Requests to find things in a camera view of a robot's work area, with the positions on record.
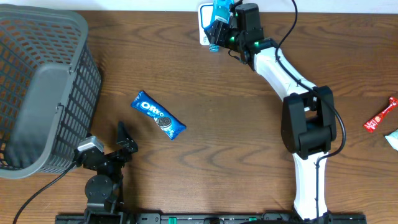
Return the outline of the red coffee stick sachet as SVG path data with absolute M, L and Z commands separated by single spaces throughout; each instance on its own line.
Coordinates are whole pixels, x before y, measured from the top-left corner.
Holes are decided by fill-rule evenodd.
M 382 110 L 379 114 L 375 115 L 373 118 L 363 124 L 364 129 L 369 133 L 373 133 L 384 120 L 386 115 L 394 110 L 396 107 L 397 98 L 392 96 L 389 98 L 389 105 L 384 110 Z

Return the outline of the blue mouthwash bottle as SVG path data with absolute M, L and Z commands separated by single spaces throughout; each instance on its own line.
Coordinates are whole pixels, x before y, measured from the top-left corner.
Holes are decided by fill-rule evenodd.
M 229 24 L 231 19 L 231 6 L 234 4 L 234 0 L 214 0 L 213 1 L 213 13 L 211 17 L 211 23 L 214 21 L 221 21 Z M 219 51 L 219 46 L 215 44 L 209 45 L 209 51 L 212 53 L 217 53 Z

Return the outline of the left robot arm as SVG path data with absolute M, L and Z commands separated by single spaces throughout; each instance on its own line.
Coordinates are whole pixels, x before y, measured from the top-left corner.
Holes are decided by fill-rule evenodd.
M 136 222 L 134 215 L 123 209 L 122 169 L 132 160 L 138 146 L 121 121 L 118 123 L 116 144 L 121 148 L 106 154 L 103 143 L 96 136 L 90 136 L 79 143 L 75 150 L 76 165 L 96 172 L 85 185 L 85 224 Z

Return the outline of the blue Oreo pack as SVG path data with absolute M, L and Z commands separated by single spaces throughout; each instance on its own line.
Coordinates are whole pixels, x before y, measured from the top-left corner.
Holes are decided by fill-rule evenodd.
M 145 91 L 138 93 L 135 100 L 131 103 L 131 107 L 152 118 L 171 140 L 174 140 L 187 128 Z

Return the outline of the white wipes packet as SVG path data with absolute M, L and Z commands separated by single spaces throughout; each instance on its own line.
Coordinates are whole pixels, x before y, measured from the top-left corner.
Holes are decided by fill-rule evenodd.
M 384 136 L 393 149 L 398 151 L 398 130 Z

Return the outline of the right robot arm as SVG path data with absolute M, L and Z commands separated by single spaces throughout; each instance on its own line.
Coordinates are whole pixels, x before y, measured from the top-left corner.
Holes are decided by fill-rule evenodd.
M 294 211 L 300 222 L 330 223 L 323 184 L 336 138 L 331 90 L 306 80 L 286 60 L 281 44 L 264 37 L 255 3 L 213 1 L 203 30 L 211 47 L 235 52 L 234 58 L 265 78 L 282 100 L 281 137 L 295 164 Z

